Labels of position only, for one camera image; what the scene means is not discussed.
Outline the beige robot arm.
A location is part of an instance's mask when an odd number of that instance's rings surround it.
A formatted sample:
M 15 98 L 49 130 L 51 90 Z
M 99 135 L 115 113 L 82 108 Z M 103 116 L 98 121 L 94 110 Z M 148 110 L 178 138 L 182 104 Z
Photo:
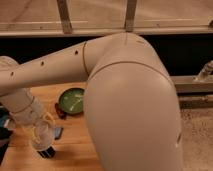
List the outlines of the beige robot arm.
M 88 40 L 20 64 L 0 56 L 0 104 L 41 154 L 54 121 L 31 88 L 83 82 L 83 111 L 104 171 L 183 171 L 174 83 L 152 45 L 133 33 Z

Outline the beige cloth-wrapped gripper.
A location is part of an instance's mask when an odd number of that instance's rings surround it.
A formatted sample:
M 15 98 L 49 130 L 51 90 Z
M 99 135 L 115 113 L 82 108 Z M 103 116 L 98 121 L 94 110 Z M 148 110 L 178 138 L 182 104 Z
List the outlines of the beige cloth-wrapped gripper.
M 36 124 L 42 119 L 42 116 L 51 127 L 55 126 L 53 116 L 49 112 L 44 114 L 44 105 L 37 98 L 30 103 L 15 103 L 9 108 L 9 111 L 14 121 L 23 126 Z M 37 139 L 34 126 L 27 127 L 26 132 L 30 139 Z

